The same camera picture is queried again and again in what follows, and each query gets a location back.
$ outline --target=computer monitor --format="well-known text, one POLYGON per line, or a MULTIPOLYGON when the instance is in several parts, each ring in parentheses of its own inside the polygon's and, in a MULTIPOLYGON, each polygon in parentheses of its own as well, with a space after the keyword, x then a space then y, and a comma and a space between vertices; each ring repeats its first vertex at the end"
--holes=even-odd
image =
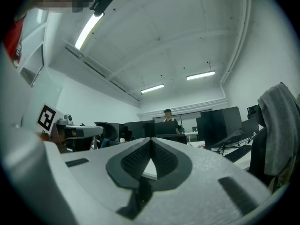
POLYGON ((176 134, 176 127, 174 121, 155 123, 155 135, 176 134))
POLYGON ((119 139, 124 138, 126 142, 129 142, 131 140, 132 132, 128 131, 128 127, 126 127, 124 124, 119 125, 119 139))
POLYGON ((205 141, 205 133, 203 128, 202 118, 196 118, 197 130, 198 130, 198 140, 205 141))
POLYGON ((154 120, 142 121, 142 137, 155 137, 154 120))
POLYGON ((166 134, 166 135, 156 135, 156 138, 163 138, 166 140, 187 144, 187 136, 185 134, 166 134))
POLYGON ((130 140, 135 140, 143 137, 142 122, 127 122, 125 123, 125 126, 128 127, 128 132, 132 132, 130 140))
POLYGON ((225 145, 226 138, 232 142, 235 137, 242 135, 242 121, 238 107, 202 112, 201 119, 207 149, 225 145))
POLYGON ((259 126, 256 118, 251 118, 242 122, 243 134, 240 140, 252 137, 254 133, 258 134, 259 126))

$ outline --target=fluorescent light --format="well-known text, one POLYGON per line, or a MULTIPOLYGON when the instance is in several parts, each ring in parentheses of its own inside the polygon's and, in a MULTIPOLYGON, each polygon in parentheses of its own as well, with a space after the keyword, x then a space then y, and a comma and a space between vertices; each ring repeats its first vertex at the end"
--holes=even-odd
POLYGON ((156 90, 156 89, 159 89, 159 88, 163 88, 163 87, 164 87, 164 85, 161 84, 161 85, 155 86, 153 88, 148 88, 146 90, 142 90, 141 93, 150 92, 150 91, 153 91, 153 90, 156 90))
POLYGON ((43 10, 38 9, 37 11, 37 23, 42 23, 43 10))
POLYGON ((211 72, 207 72, 207 73, 200 73, 200 74, 196 74, 196 75, 191 75, 191 76, 187 76, 187 80, 192 80, 192 79, 200 78, 200 77, 212 76, 215 73, 216 73, 215 71, 211 71, 211 72))
POLYGON ((79 35, 79 38, 75 44, 75 48, 78 50, 81 49, 85 39, 89 35, 90 31, 93 29, 93 27, 98 23, 98 21, 104 16, 104 14, 101 14, 99 17, 95 17, 94 15, 89 19, 88 23, 83 28, 81 34, 79 35))

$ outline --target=gray cloth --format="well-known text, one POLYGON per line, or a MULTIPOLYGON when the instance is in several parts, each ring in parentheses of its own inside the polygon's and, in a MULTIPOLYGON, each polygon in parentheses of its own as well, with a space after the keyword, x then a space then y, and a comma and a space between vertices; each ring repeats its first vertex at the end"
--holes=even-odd
POLYGON ((258 104, 268 130, 264 173, 277 176, 299 150, 299 107, 282 83, 266 91, 258 104))

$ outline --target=white desk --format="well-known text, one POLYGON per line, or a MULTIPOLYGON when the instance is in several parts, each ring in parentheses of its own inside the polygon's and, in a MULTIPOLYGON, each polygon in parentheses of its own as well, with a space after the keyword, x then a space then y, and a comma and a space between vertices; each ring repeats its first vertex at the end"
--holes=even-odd
POLYGON ((190 133, 184 133, 186 136, 188 136, 188 141, 191 142, 191 135, 198 135, 198 132, 190 132, 190 133))
MULTIPOLYGON (((204 145, 205 142, 204 141, 191 142, 191 144, 192 144, 193 147, 195 147, 195 149, 200 149, 200 148, 197 148, 197 147, 199 145, 204 145)), ((231 153, 231 152, 233 152, 237 149, 238 148, 225 150, 223 155, 229 154, 229 153, 231 153)), ((249 167, 250 167, 250 160, 251 160, 251 152, 247 153, 245 156, 243 156, 242 158, 240 158, 239 160, 237 160, 233 164, 237 165, 240 169, 248 170, 249 167)), ((143 177, 154 179, 154 180, 157 179, 156 168, 155 168, 155 165, 154 165, 152 159, 150 159, 150 161, 149 161, 149 163, 148 163, 148 165, 147 165, 147 167, 146 167, 146 169, 143 173, 143 177)))

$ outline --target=chair backrest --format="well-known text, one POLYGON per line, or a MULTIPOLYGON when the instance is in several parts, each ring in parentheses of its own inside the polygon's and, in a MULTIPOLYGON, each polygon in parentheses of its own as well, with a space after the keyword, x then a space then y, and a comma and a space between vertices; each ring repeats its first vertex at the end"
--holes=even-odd
POLYGON ((256 115, 256 111, 258 109, 258 105, 254 105, 252 107, 247 108, 248 111, 248 119, 254 118, 256 115))
POLYGON ((268 186, 274 176, 268 176, 264 174, 268 130, 263 119, 263 114, 260 106, 258 106, 257 108, 255 117, 258 124, 261 125, 263 129, 260 130, 259 133, 255 136, 252 143, 249 172, 257 177, 260 181, 262 181, 266 186, 268 186))

